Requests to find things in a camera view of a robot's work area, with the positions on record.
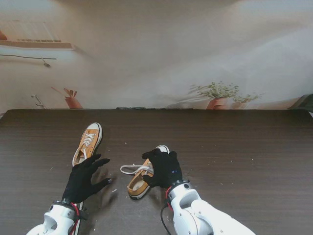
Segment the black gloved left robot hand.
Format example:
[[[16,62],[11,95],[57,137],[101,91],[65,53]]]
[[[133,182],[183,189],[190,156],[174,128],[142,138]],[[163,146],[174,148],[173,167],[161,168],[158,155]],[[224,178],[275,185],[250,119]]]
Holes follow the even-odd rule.
[[[97,169],[110,161],[108,158],[99,160],[100,157],[100,154],[94,154],[72,168],[62,196],[63,202],[67,204],[81,203],[112,183],[111,178],[106,178],[96,184],[91,183],[91,178]]]

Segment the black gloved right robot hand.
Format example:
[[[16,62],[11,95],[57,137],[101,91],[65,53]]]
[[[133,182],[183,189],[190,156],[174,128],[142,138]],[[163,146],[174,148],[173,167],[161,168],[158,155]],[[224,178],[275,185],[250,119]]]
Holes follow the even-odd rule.
[[[144,175],[143,180],[151,187],[169,188],[172,183],[182,181],[182,171],[175,151],[161,152],[160,149],[142,154],[153,166],[153,176]]]

